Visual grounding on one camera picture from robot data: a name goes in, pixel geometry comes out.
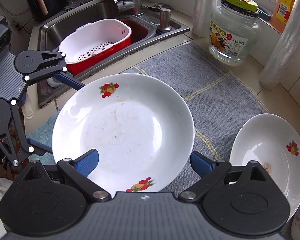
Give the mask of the steel kitchen sink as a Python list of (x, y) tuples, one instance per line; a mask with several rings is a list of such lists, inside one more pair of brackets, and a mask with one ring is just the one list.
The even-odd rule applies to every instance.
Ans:
[(169, 31), (160, 31), (159, 13), (142, 10), (140, 16), (120, 13), (114, 3), (95, 0), (49, 19), (32, 36), (38, 50), (65, 53), (68, 72), (81, 81), (125, 56), (189, 31), (173, 19)]

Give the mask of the red white colander basket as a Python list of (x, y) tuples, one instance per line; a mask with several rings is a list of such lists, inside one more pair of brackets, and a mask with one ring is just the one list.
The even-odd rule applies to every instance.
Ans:
[(130, 46), (131, 35), (128, 25), (109, 18), (77, 28), (61, 42), (58, 50), (65, 54), (68, 71), (78, 75)]

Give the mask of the grey blue checked towel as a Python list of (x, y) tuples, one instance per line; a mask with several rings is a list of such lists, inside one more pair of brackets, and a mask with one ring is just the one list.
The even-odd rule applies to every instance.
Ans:
[(226, 67), (195, 42), (158, 44), (109, 65), (84, 83), (121, 72), (147, 74), (174, 88), (194, 119), (193, 148), (210, 159), (228, 159), (239, 129), (257, 114), (279, 115), (300, 135), (300, 108), (282, 86), (271, 91), (260, 86), (262, 66), (252, 58), (239, 67)]

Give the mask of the white stained plate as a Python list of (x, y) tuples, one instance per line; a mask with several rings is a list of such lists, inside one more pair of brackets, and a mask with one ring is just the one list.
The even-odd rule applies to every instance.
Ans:
[(285, 195), (290, 217), (300, 206), (300, 137), (283, 118), (269, 113), (250, 118), (239, 130), (230, 163), (258, 161)]

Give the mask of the glass jar green lid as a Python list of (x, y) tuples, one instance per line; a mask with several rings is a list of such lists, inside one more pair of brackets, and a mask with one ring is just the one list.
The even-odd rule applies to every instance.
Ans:
[(209, 52), (230, 66), (240, 65), (258, 41), (258, 4), (254, 0), (221, 0), (210, 12)]

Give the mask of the left cling film roll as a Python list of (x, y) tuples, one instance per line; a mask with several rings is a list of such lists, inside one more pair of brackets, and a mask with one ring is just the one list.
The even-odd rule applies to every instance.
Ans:
[(216, 7), (217, 0), (195, 0), (192, 32), (202, 38), (210, 35), (210, 12)]

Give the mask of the white fruit plate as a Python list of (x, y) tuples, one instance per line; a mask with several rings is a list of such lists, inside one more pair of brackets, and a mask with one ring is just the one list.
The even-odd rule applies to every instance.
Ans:
[(166, 83), (134, 73), (78, 90), (52, 133), (55, 161), (97, 150), (88, 177), (111, 195), (161, 191), (180, 174), (193, 145), (193, 118), (183, 98)]

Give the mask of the right cling film roll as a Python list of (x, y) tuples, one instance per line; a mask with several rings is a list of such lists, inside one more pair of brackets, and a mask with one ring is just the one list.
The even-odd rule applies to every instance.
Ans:
[(259, 75), (260, 84), (273, 90), (285, 74), (289, 64), (300, 52), (300, 0), (295, 0), (291, 16), (266, 66)]

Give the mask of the cling film roll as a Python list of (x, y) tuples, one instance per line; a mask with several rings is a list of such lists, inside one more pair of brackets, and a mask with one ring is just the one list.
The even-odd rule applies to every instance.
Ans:
[(195, 0), (192, 32), (202, 38), (210, 35), (210, 12), (216, 7), (217, 0)]
[(295, 0), (291, 16), (266, 66), (259, 75), (260, 84), (273, 90), (285, 74), (289, 64), (300, 52), (300, 0)]

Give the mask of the steel sink faucet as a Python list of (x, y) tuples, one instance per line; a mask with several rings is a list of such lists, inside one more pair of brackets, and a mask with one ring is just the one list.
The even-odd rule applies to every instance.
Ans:
[(113, 0), (117, 6), (119, 13), (123, 13), (131, 10), (135, 16), (142, 16), (144, 14), (142, 10), (141, 0)]

